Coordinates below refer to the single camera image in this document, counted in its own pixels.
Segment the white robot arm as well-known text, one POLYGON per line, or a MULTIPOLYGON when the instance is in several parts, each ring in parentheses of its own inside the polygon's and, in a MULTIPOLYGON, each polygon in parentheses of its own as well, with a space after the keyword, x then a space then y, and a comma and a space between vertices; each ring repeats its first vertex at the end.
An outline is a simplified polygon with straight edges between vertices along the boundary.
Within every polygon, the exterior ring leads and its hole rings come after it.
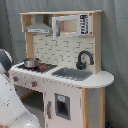
POLYGON ((41 128, 38 118, 24 107, 6 75, 11 67, 10 54, 0 49, 0 125, 7 128, 41 128))

